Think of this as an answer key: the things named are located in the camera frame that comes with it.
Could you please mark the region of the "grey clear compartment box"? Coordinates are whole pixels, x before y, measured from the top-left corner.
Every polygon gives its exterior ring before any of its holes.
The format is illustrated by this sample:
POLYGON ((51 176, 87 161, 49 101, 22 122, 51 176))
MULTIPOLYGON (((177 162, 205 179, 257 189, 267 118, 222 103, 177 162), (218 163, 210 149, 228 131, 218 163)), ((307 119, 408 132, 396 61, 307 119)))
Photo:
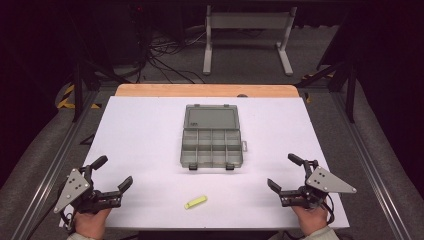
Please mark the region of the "grey clear compartment box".
POLYGON ((243 144, 236 105, 186 106, 180 154, 182 167, 189 170, 240 168, 243 144))

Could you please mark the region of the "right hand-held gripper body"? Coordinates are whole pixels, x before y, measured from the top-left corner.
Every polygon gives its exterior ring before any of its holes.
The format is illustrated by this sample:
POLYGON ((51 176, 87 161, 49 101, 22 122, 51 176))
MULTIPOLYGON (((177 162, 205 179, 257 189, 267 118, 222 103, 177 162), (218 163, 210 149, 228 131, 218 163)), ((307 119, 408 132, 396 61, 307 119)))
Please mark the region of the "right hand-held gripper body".
POLYGON ((283 207, 299 206, 305 209, 320 207, 329 193, 357 192, 356 188, 346 183, 318 164, 317 160, 291 159, 291 162, 305 170, 304 185, 297 190, 279 189, 283 207))

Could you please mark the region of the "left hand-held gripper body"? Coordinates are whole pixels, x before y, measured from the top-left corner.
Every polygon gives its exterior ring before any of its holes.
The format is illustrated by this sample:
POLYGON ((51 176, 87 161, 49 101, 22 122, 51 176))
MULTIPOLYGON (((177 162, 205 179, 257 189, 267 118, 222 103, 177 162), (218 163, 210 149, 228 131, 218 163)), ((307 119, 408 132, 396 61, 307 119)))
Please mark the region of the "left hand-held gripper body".
POLYGON ((102 193, 94 189, 92 170, 97 170, 97 167, 87 165, 71 170, 54 207, 55 213, 63 213, 67 206, 72 206, 79 213, 93 214, 121 206, 120 191, 102 193))

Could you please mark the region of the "person's left hand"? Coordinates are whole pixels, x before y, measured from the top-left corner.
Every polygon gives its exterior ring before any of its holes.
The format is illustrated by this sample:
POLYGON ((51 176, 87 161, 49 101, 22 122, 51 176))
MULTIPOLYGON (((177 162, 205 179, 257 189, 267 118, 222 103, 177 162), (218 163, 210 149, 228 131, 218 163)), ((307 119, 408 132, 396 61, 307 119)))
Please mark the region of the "person's left hand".
POLYGON ((75 232, 87 237, 103 240, 106 219, 110 212, 110 209, 101 210, 97 214, 81 214, 77 212, 74 218, 75 232))

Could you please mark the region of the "person's right hand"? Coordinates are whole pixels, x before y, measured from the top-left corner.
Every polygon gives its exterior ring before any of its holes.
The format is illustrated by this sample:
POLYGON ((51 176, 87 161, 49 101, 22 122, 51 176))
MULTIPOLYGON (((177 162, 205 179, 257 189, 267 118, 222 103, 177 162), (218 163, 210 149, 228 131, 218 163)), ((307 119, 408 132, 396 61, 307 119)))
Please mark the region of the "person's right hand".
POLYGON ((305 209, 300 206, 292 206, 296 214, 301 231, 305 236, 327 226, 328 212, 321 207, 314 209, 305 209))

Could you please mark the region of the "aluminium floor rail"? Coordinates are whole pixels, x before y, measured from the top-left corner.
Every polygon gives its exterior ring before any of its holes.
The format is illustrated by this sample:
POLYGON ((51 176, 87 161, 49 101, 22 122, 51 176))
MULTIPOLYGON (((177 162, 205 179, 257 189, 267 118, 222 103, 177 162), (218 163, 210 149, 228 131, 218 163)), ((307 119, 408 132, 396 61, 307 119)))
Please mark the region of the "aluminium floor rail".
POLYGON ((76 121, 73 111, 60 110, 24 153, 9 178, 13 199, 7 223, 14 226, 6 240, 26 240, 44 210, 51 206, 51 199, 56 199, 51 192, 64 164, 69 162, 68 155, 97 95, 97 91, 86 94, 76 121))
POLYGON ((396 240, 412 240, 411 235, 396 208, 388 189, 386 188, 381 175, 379 174, 373 159, 365 146, 356 125, 352 123, 345 112, 345 102, 339 93, 331 93, 331 98, 341 115, 354 145, 359 155, 359 162, 362 165, 365 174, 371 184, 373 192, 379 202, 379 205, 390 225, 390 228, 396 240))

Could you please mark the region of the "yellow black hazard tape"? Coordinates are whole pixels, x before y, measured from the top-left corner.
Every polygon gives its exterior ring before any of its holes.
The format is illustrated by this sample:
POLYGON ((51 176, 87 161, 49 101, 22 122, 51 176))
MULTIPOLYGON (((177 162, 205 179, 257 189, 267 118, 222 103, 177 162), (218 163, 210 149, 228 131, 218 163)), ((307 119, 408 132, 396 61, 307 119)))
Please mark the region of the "yellow black hazard tape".
POLYGON ((62 96, 61 100, 57 104, 57 108, 58 109, 62 109, 62 108, 74 109, 75 108, 75 104, 69 102, 69 98, 70 98, 70 96, 71 96, 71 94, 72 94, 73 91, 74 91, 74 85, 73 84, 70 84, 66 88, 66 90, 64 92, 64 95, 62 96))
MULTIPOLYGON (((333 76, 334 76, 334 74, 333 73, 330 73, 330 74, 325 75, 323 78, 324 79, 331 80, 333 78, 333 76)), ((308 79, 310 79, 312 77, 313 77, 313 74, 304 75, 301 78, 301 81, 306 81, 306 80, 308 80, 308 79)), ((311 100, 310 94, 308 92, 305 92, 304 93, 304 97, 305 97, 306 103, 308 103, 308 104, 311 103, 312 100, 311 100)))

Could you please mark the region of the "white table cover sheet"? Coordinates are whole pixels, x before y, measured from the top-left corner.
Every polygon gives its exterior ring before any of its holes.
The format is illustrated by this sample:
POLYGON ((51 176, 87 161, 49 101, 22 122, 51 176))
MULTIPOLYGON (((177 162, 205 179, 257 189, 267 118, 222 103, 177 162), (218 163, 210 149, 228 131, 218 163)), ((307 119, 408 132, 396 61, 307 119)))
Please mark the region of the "white table cover sheet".
POLYGON ((301 98, 232 98, 247 143, 243 165, 190 171, 180 164, 189 98, 113 96, 86 157, 108 158, 93 174, 96 189, 113 191, 127 177, 132 186, 108 217, 110 228, 131 230, 278 230, 297 227, 267 179, 285 189, 304 183, 304 170, 289 153, 327 161, 301 98), (186 210, 205 195, 208 200, 186 210))

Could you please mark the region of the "black metal stand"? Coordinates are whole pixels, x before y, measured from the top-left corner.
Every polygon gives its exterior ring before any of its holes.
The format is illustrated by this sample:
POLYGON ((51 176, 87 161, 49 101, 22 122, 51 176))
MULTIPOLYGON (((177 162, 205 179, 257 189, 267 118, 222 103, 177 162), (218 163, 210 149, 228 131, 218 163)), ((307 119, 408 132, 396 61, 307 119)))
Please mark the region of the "black metal stand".
POLYGON ((96 91, 99 89, 100 84, 96 79, 95 72, 98 71, 105 75, 106 77, 121 83, 129 84, 129 81, 116 75, 113 71, 107 70, 106 68, 91 62, 87 59, 81 58, 76 62, 74 67, 74 99, 75 99, 75 110, 73 122, 77 122, 78 119, 82 116, 84 110, 84 99, 83 99, 83 84, 87 85, 87 88, 90 91, 96 91))
POLYGON ((345 113, 348 117, 348 120, 351 123, 354 123, 353 111, 357 71, 355 65, 352 62, 339 62, 334 65, 330 65, 325 69, 313 74, 312 78, 306 81, 300 81, 299 83, 296 83, 295 87, 305 88, 330 73, 334 74, 333 78, 327 84, 327 88, 330 92, 339 92, 344 85, 347 85, 345 113))

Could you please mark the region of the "small yellow block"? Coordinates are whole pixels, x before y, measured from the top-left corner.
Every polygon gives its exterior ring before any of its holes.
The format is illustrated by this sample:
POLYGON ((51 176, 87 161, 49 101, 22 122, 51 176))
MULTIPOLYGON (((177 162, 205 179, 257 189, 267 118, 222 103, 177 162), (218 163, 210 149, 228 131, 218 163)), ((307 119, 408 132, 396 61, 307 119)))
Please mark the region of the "small yellow block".
POLYGON ((195 198, 195 199, 190 200, 189 202, 187 202, 187 203, 184 205, 184 208, 185 208, 186 210, 191 209, 191 208, 193 208, 193 207, 196 207, 196 206, 198 206, 198 205, 200 205, 200 204, 202 204, 202 203, 206 202, 207 200, 208 200, 208 197, 207 197, 207 196, 205 196, 205 195, 202 195, 202 196, 200 196, 200 197, 197 197, 197 198, 195 198))

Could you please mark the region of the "white metal desk frame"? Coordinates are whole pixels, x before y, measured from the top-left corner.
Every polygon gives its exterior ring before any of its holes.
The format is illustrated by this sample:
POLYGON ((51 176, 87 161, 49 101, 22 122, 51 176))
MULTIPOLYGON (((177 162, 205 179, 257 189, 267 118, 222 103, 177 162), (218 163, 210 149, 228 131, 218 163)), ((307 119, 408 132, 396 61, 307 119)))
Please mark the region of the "white metal desk frame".
POLYGON ((292 76, 293 69, 286 52, 286 47, 296 13, 296 7, 292 7, 290 10, 284 12, 276 13, 213 12, 212 6, 208 5, 205 17, 206 46, 203 61, 203 73, 205 75, 211 74, 213 29, 272 29, 281 30, 283 32, 282 40, 276 43, 276 48, 285 74, 287 76, 292 76))

